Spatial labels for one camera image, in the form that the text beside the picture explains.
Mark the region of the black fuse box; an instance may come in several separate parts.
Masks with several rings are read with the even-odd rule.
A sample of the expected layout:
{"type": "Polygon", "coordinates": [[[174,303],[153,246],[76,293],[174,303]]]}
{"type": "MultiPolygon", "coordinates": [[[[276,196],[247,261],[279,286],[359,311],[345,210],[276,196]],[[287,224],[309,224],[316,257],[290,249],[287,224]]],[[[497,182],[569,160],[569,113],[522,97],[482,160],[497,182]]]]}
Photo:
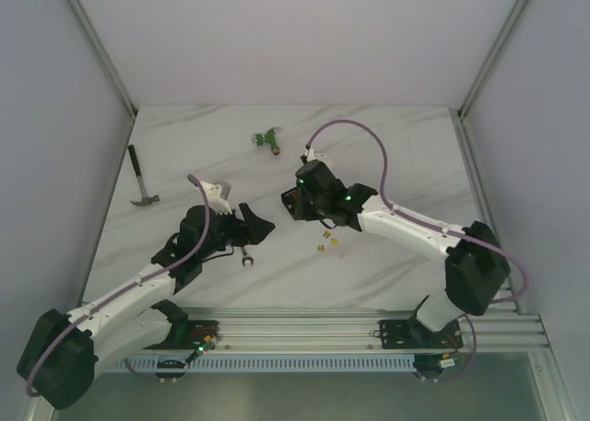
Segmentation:
{"type": "Polygon", "coordinates": [[[300,185],[281,194],[281,202],[295,221],[319,221],[312,197],[300,185]]]}

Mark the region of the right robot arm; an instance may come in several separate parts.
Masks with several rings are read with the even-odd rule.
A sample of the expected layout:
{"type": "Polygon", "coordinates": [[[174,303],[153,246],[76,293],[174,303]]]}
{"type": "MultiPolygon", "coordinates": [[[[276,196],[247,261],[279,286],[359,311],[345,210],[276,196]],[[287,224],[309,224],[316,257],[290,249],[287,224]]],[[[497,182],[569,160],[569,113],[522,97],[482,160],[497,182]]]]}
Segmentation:
{"type": "Polygon", "coordinates": [[[460,227],[388,203],[372,187],[349,187],[321,160],[303,164],[294,188],[281,194],[296,221],[331,221],[337,227],[375,234],[416,251],[444,268],[444,285],[415,308],[408,324],[416,345],[431,345],[442,329],[463,315],[486,312],[511,272],[488,225],[460,227]]]}

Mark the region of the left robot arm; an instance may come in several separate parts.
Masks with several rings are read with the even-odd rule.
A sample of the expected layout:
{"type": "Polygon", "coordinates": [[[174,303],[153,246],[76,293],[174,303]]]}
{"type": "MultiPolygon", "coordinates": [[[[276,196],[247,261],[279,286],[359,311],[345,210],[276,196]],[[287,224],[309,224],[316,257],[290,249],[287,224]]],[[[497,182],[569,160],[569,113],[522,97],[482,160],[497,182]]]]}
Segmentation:
{"type": "Polygon", "coordinates": [[[17,365],[27,395],[66,409],[106,369],[137,351],[183,346],[188,315],[173,297],[216,252],[257,245],[275,227],[246,203],[228,213],[205,205],[190,208],[178,231],[132,279],[84,306],[42,314],[17,365]]]}

